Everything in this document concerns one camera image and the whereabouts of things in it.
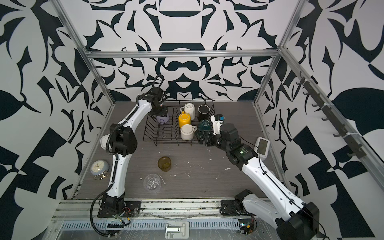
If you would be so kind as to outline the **lilac plastic cup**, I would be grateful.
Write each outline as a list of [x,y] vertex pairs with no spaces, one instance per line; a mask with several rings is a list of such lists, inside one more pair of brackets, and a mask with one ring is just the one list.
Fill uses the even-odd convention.
[[166,116],[156,116],[156,120],[160,124],[166,124],[169,121],[169,115],[166,115]]

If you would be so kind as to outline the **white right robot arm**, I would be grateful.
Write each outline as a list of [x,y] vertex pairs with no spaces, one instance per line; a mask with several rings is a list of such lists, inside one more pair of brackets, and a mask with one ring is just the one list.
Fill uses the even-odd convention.
[[235,197],[243,212],[257,216],[275,228],[282,240],[311,240],[319,233],[318,207],[297,197],[264,164],[269,140],[259,137],[256,143],[249,144],[242,140],[234,124],[221,121],[216,121],[210,131],[198,131],[196,136],[201,145],[224,151],[229,161],[256,183],[270,200],[267,203],[244,190]]

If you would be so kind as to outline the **clear glass cup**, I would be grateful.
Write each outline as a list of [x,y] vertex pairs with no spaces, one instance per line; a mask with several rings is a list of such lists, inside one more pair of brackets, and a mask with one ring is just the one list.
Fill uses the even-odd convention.
[[158,193],[162,188],[162,180],[157,174],[149,174],[144,179],[144,189],[151,193]]

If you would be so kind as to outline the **yellow mug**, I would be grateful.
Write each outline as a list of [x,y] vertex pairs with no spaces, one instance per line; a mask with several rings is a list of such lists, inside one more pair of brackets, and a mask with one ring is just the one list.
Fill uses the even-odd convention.
[[184,125],[190,125],[191,124],[191,115],[186,113],[186,112],[182,112],[180,115],[179,115],[179,128],[181,129]]

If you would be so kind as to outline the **white mug red inside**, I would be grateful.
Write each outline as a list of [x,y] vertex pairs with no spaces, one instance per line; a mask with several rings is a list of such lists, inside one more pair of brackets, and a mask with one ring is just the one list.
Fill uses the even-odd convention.
[[191,124],[185,124],[181,127],[181,139],[184,141],[190,141],[193,139],[198,127]]

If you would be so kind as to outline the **white faceted mug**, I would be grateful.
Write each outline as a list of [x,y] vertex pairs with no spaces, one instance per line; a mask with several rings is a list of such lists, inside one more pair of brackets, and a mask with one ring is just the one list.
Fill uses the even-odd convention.
[[180,112],[189,114],[192,121],[195,119],[196,110],[195,110],[195,105],[192,103],[186,103],[183,107],[180,108]]

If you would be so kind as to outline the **olive green glass cup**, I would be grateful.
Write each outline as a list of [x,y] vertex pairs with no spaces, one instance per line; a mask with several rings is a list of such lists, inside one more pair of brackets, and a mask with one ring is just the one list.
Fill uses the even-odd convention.
[[172,160],[169,157],[161,157],[158,160],[158,167],[163,172],[168,172],[172,167]]

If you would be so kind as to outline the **cream mug dark green outside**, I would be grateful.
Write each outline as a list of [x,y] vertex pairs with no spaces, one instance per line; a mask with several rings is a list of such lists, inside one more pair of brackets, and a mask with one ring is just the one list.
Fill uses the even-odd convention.
[[205,133],[211,131],[211,122],[209,120],[202,120],[199,125],[200,133]]

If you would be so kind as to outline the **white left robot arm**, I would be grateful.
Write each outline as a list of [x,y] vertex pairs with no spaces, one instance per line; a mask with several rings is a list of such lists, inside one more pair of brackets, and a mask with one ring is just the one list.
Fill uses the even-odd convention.
[[113,156],[113,166],[107,190],[96,197],[96,200],[102,200],[99,218],[123,215],[128,165],[138,146],[135,131],[145,116],[164,112],[164,97],[165,93],[160,87],[152,87],[137,97],[135,107],[122,121],[110,126],[106,152]]

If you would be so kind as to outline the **black mug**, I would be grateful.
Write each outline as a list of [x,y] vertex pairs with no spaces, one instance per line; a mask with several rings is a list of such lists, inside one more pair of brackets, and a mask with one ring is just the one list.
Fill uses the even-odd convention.
[[209,120],[211,116],[210,111],[211,108],[208,105],[200,105],[198,107],[198,121]]

